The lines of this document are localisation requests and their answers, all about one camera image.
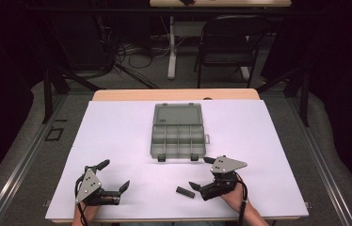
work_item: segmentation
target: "electrical wire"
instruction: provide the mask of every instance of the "electrical wire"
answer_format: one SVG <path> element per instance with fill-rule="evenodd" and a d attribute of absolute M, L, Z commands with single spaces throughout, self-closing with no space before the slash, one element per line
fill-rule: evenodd
<path fill-rule="evenodd" d="M 133 70 L 130 70 L 128 68 L 125 68 L 121 66 L 120 64 L 115 64 L 116 68 L 119 68 L 122 72 L 128 74 L 132 78 L 134 78 L 136 81 L 144 84 L 146 87 L 149 89 L 160 89 L 158 86 L 156 86 L 153 82 L 150 81 L 146 76 L 144 76 L 141 73 L 135 72 Z"/>
<path fill-rule="evenodd" d="M 167 38 L 167 43 L 168 43 L 168 48 L 165 48 L 165 44 L 161 47 L 161 48 L 151 48 L 150 51 L 147 51 L 143 48 L 130 48 L 128 49 L 127 47 L 123 48 L 123 56 L 126 57 L 128 56 L 129 59 L 128 59 L 128 63 L 129 63 L 129 66 L 131 66 L 132 68 L 135 68 L 135 69 L 142 69 L 142 68 L 146 68 L 148 66 L 150 66 L 152 64 L 152 58 L 153 57 L 164 57 L 168 54 L 169 50 L 170 50 L 170 40 L 169 40 L 169 32 L 168 32 L 168 29 L 164 23 L 164 19 L 162 17 L 160 17 L 161 19 L 161 23 L 162 23 L 162 26 L 164 27 L 164 30 L 166 32 L 166 35 L 165 37 Z M 158 53 L 153 53 L 152 50 L 156 50 L 156 49 L 159 49 Z M 126 55 L 126 52 L 128 51 L 134 51 L 134 50 L 143 50 L 142 52 L 139 52 L 139 53 L 136 53 L 136 54 L 131 54 L 131 55 Z M 147 65 L 144 65 L 144 66 L 140 66 L 140 67 L 137 67 L 135 65 L 132 64 L 132 56 L 135 56 L 135 55 L 143 55 L 143 56 L 149 56 L 151 59 L 150 59 L 150 62 L 147 64 Z"/>
<path fill-rule="evenodd" d="M 243 187 L 243 200 L 241 202 L 240 213 L 239 213 L 239 217 L 238 217 L 238 225 L 243 226 L 244 212 L 246 211 L 246 206 L 247 206 L 247 202 L 248 202 L 248 189 L 247 189 L 246 184 L 244 184 L 244 182 L 241 180 L 240 175 L 237 172 L 235 174 L 239 178 L 237 183 L 240 183 L 241 186 Z"/>
<path fill-rule="evenodd" d="M 150 50 L 147 50 L 146 48 L 140 47 L 138 45 L 135 45 L 133 43 L 126 43 L 126 44 L 121 44 L 120 49 L 118 50 L 118 57 L 125 59 L 126 57 L 128 60 L 128 64 L 130 67 L 134 69 L 143 69 L 149 67 L 153 59 L 155 57 L 163 57 L 168 53 L 168 48 L 166 48 L 166 45 L 164 44 L 160 48 L 151 48 Z M 148 58 L 148 63 L 145 65 L 137 66 L 136 64 L 133 63 L 133 58 L 135 56 L 143 56 Z"/>
<path fill-rule="evenodd" d="M 75 183 L 75 190 L 74 190 L 74 193 L 75 193 L 75 198 L 77 197 L 77 194 L 79 192 L 79 189 L 80 189 L 80 186 L 82 185 L 81 182 L 83 181 L 83 178 L 84 178 L 84 175 L 82 175 L 81 177 L 79 177 L 77 180 L 76 180 L 76 183 Z M 80 213 L 80 222 L 82 223 L 82 225 L 84 226 L 88 226 L 88 220 L 86 219 L 85 217 L 85 210 L 86 210 L 86 206 L 84 209 L 82 209 L 82 205 L 80 204 L 80 202 L 77 205 L 77 208 L 79 210 L 79 213 Z"/>

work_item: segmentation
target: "chair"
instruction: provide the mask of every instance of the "chair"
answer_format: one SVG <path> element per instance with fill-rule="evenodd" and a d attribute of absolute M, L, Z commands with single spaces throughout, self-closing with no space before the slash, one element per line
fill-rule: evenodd
<path fill-rule="evenodd" d="M 199 66 L 206 67 L 251 67 L 247 88 L 255 68 L 260 41 L 270 23 L 260 16 L 218 16 L 208 21 L 202 29 L 199 54 L 194 72 Z"/>

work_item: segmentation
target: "cable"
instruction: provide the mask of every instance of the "cable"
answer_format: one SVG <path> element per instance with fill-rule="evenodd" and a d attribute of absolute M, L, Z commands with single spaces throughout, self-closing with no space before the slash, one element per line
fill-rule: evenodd
<path fill-rule="evenodd" d="M 160 89 L 153 82 L 151 82 L 150 79 L 148 79 L 146 76 L 144 76 L 141 73 L 138 73 L 138 72 L 135 72 L 133 70 L 127 69 L 127 68 L 121 66 L 120 64 L 115 64 L 115 67 L 119 68 L 122 72 L 128 74 L 129 76 L 131 76 L 132 78 L 134 78 L 138 82 L 144 84 L 149 89 Z"/>
<path fill-rule="evenodd" d="M 112 68 L 104 68 L 102 69 L 101 71 L 95 73 L 95 74 L 91 74 L 91 75 L 79 75 L 79 77 L 82 77 L 86 80 L 89 80 L 89 79 L 93 79 L 93 78 L 98 78 L 98 77 L 101 77 L 101 76 L 104 76 L 106 74 L 108 74 L 109 72 L 111 72 Z"/>
<path fill-rule="evenodd" d="M 243 226 L 244 212 L 246 211 L 246 206 L 248 202 L 248 189 L 246 184 L 244 184 L 243 181 L 238 180 L 237 183 L 240 183 L 243 186 L 243 200 L 241 202 L 240 213 L 238 216 L 238 225 Z"/>
<path fill-rule="evenodd" d="M 134 69 L 143 69 L 149 67 L 152 62 L 154 57 L 162 57 L 168 53 L 168 48 L 165 48 L 165 44 L 161 48 L 151 48 L 150 50 L 147 50 L 143 47 L 139 47 L 135 44 L 128 43 L 128 44 L 121 44 L 120 49 L 118 50 L 118 57 L 120 61 L 122 62 L 126 57 L 128 57 L 128 64 L 130 67 Z M 136 51 L 135 53 L 132 54 L 127 54 L 128 52 Z M 137 66 L 133 63 L 133 56 L 144 56 L 149 59 L 149 62 L 145 65 L 142 66 Z"/>
<path fill-rule="evenodd" d="M 77 193 L 79 191 L 81 182 L 83 181 L 83 177 L 84 177 L 84 175 L 82 175 L 81 177 L 79 177 L 79 179 L 76 180 L 75 190 L 74 190 L 75 197 L 77 196 Z M 82 209 L 82 205 L 80 204 L 80 202 L 78 204 L 76 204 L 76 205 L 77 205 L 77 208 L 78 208 L 79 213 L 80 213 L 80 222 L 82 223 L 82 225 L 88 226 L 88 220 L 85 217 L 86 206 L 85 206 L 85 209 Z"/>
<path fill-rule="evenodd" d="M 164 19 L 161 17 L 161 22 L 162 22 L 162 25 L 164 26 L 165 28 L 165 31 L 167 32 L 167 35 L 169 35 L 169 32 L 168 32 L 168 29 L 167 29 L 167 26 L 165 25 L 164 23 Z"/>

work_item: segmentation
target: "black cable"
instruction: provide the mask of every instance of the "black cable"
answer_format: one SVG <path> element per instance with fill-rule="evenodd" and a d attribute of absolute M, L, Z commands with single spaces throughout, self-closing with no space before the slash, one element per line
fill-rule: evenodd
<path fill-rule="evenodd" d="M 152 56 L 153 57 L 162 57 L 162 52 L 164 52 L 165 50 L 167 50 L 167 52 L 169 51 L 169 44 L 168 44 L 169 40 L 161 41 L 161 42 L 163 42 L 162 47 L 156 48 L 156 49 L 159 49 L 158 53 L 154 53 L 152 51 Z"/>
<path fill-rule="evenodd" d="M 238 217 L 238 225 L 243 226 L 244 212 L 246 211 L 246 206 L 247 206 L 247 202 L 248 202 L 248 189 L 247 189 L 246 184 L 244 184 L 244 182 L 241 180 L 240 175 L 237 172 L 235 174 L 240 179 L 237 182 L 240 183 L 243 187 L 243 200 L 241 202 L 240 213 L 239 213 L 239 217 Z"/>
<path fill-rule="evenodd" d="M 150 58 L 150 61 L 148 62 L 148 64 L 143 65 L 143 66 L 139 66 L 139 67 L 134 66 L 134 65 L 132 65 L 131 58 L 132 58 L 132 56 L 135 56 L 135 55 L 137 55 L 137 54 L 131 54 L 131 55 L 129 55 L 128 63 L 129 63 L 129 65 L 130 65 L 132 68 L 134 68 L 134 69 L 143 69 L 143 68 L 149 67 L 149 66 L 152 64 L 153 56 L 152 56 L 151 53 L 147 53 L 147 52 L 142 51 L 142 52 L 140 52 L 140 53 L 138 53 L 138 54 L 139 54 L 139 55 L 143 55 L 143 56 L 149 57 L 149 58 Z"/>
<path fill-rule="evenodd" d="M 95 73 L 95 74 L 91 74 L 91 75 L 79 75 L 79 77 L 82 77 L 86 80 L 92 79 L 92 78 L 98 78 L 98 77 L 102 77 L 106 74 L 108 74 L 109 72 L 111 72 L 112 68 L 104 68 L 101 71 Z"/>
<path fill-rule="evenodd" d="M 77 193 L 79 191 L 79 184 L 83 181 L 83 177 L 84 177 L 84 175 L 82 175 L 81 177 L 79 177 L 79 179 L 76 180 L 75 190 L 74 190 L 75 197 L 77 197 Z M 80 204 L 80 202 L 77 204 L 77 208 L 80 213 L 80 221 L 82 222 L 82 225 L 88 226 L 88 221 L 86 220 L 85 213 L 84 213 L 85 210 L 82 209 L 82 205 Z"/>
<path fill-rule="evenodd" d="M 126 58 L 126 47 L 125 47 L 125 45 L 124 44 L 121 44 L 120 45 L 120 48 L 121 48 L 121 52 L 122 52 L 122 54 L 120 53 L 120 51 L 118 51 L 117 52 L 117 57 L 118 57 L 118 62 L 119 63 L 122 63 L 124 60 L 125 60 L 125 58 Z"/>
<path fill-rule="evenodd" d="M 115 67 L 119 68 L 121 71 L 123 71 L 124 73 L 128 74 L 129 76 L 134 78 L 136 81 L 144 84 L 149 89 L 160 89 L 152 81 L 150 81 L 150 79 L 148 79 L 146 76 L 144 76 L 141 73 L 138 73 L 138 72 L 135 72 L 133 70 L 127 69 L 127 68 L 121 66 L 120 64 L 116 64 Z"/>

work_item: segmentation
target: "gray plastic organizer box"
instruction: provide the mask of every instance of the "gray plastic organizer box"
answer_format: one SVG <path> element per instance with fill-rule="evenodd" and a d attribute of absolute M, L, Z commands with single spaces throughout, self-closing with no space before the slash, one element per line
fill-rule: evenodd
<path fill-rule="evenodd" d="M 205 135 L 200 104 L 157 104 L 152 126 L 152 158 L 204 157 Z"/>

